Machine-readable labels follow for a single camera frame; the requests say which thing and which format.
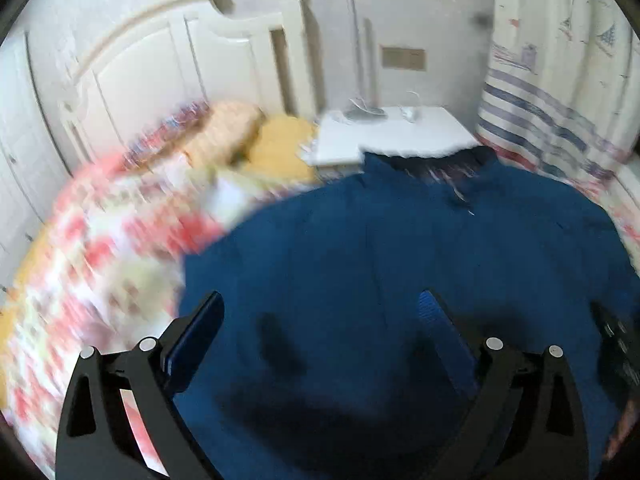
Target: gray wall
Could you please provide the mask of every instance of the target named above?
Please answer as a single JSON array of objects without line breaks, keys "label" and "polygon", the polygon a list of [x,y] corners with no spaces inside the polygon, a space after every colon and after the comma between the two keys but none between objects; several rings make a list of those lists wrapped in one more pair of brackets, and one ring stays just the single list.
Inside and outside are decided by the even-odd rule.
[{"label": "gray wall", "polygon": [[[71,169],[78,159],[58,120],[57,102],[74,59],[82,57],[110,28],[158,0],[31,0],[15,27],[30,35],[38,94],[60,152]],[[322,104],[343,107],[355,92],[346,0],[306,0],[309,33]],[[374,59],[366,65],[374,97],[382,105],[412,102],[445,105],[473,129],[486,71],[494,0],[356,0],[370,29]],[[231,15],[276,8],[278,0],[231,0]],[[379,44],[424,48],[427,71],[380,67]]]}]

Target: bedspread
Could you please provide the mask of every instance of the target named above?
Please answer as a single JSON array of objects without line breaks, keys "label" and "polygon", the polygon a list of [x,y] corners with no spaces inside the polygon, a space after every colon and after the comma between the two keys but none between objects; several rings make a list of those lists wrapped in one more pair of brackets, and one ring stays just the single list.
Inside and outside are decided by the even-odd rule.
[{"label": "bedspread", "polygon": [[[8,409],[34,462],[53,478],[66,387],[87,345],[133,348],[175,317],[181,256],[221,237],[261,203],[298,189],[233,171],[194,170],[177,153],[144,174],[118,172],[121,155],[91,165],[61,193],[44,233],[46,250],[8,308],[17,316],[4,362]],[[164,469],[130,392],[130,423],[149,466]]]}]

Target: headboard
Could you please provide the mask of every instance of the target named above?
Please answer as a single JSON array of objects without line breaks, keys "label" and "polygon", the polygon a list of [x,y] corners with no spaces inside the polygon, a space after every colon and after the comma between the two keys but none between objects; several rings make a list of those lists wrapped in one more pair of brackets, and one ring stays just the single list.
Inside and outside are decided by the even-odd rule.
[{"label": "headboard", "polygon": [[[80,62],[61,102],[67,135],[83,162],[126,145],[194,100],[240,99],[285,111],[289,82],[297,115],[313,119],[316,97],[300,0],[254,18],[223,16],[214,0],[169,0],[127,20]],[[273,33],[286,39],[278,66]]]}]

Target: curtain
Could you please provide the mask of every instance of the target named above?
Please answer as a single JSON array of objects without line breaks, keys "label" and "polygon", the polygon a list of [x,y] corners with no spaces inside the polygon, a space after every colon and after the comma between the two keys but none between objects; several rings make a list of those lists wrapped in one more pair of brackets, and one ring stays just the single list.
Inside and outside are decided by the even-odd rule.
[{"label": "curtain", "polygon": [[477,134],[513,164],[604,181],[640,128],[640,42],[614,0],[495,0]]}]

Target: blue jacket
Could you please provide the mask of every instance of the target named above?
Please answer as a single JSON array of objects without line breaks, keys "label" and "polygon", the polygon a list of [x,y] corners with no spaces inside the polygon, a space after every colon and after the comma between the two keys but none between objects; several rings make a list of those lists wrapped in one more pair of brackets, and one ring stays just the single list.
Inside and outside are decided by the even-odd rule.
[{"label": "blue jacket", "polygon": [[175,402],[225,479],[391,478],[394,457],[455,432],[467,399],[417,322],[426,288],[487,336],[564,349],[594,475],[619,412],[590,303],[629,318],[640,280],[599,206],[486,158],[452,186],[367,155],[187,257],[180,314],[218,290],[225,321]]}]

